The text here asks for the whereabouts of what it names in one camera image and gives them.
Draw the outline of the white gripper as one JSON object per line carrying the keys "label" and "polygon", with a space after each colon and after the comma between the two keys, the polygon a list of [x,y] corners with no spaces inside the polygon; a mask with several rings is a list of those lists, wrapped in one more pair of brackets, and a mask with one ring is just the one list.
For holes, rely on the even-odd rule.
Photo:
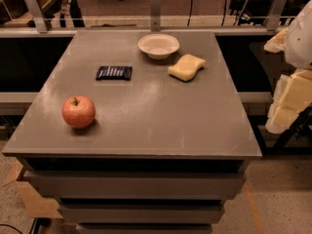
{"label": "white gripper", "polygon": [[278,80],[267,115],[266,130],[281,134],[312,103],[312,71],[308,70],[312,68],[312,0],[289,28],[284,28],[265,43],[264,50],[284,52],[285,61],[297,68],[291,76],[282,75]]}

